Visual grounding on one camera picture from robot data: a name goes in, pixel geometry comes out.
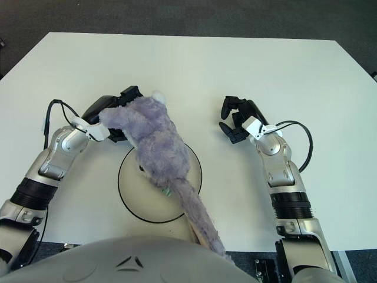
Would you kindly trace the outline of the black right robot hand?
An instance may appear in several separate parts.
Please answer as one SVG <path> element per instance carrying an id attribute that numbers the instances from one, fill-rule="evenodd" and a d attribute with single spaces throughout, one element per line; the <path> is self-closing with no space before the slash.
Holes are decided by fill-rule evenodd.
<path id="1" fill-rule="evenodd" d="M 242 142 L 249 133 L 242 127 L 242 124 L 250 117 L 257 118 L 262 125 L 268 125 L 267 120 L 252 100 L 240 99 L 235 96 L 226 96 L 221 108 L 221 119 L 228 118 L 230 112 L 236 110 L 232 114 L 234 129 L 230 128 L 226 123 L 220 121 L 219 126 L 223 133 L 229 138 L 232 144 Z"/>

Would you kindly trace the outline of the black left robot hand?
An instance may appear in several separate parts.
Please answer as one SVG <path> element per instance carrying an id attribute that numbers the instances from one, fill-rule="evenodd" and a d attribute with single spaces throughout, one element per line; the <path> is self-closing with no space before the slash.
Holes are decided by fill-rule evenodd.
<path id="1" fill-rule="evenodd" d="M 100 112 L 106 108 L 124 107 L 136 98 L 142 97 L 137 86 L 130 86 L 120 93 L 120 96 L 102 96 L 93 103 L 80 117 L 75 118 L 74 123 L 78 130 L 74 133 L 80 143 L 89 140 L 101 142 L 110 139 L 114 143 L 127 140 L 121 130 L 107 128 L 100 122 Z"/>

